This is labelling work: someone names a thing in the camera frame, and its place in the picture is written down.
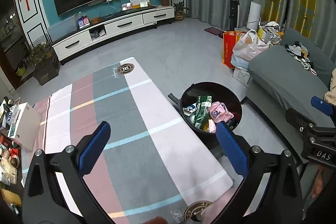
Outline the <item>right hand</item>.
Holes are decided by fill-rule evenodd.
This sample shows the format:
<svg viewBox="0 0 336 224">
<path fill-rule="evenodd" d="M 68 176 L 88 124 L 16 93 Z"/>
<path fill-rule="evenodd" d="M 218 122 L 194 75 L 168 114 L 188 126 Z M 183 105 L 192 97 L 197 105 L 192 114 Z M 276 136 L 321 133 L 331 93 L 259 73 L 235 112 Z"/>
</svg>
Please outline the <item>right hand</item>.
<svg viewBox="0 0 336 224">
<path fill-rule="evenodd" d="M 325 171 L 325 168 L 323 166 L 319 166 L 317 176 L 314 181 L 314 186 L 311 191 L 311 198 L 316 198 L 321 194 L 324 185 L 327 183 L 327 180 L 328 180 L 327 171 Z"/>
</svg>

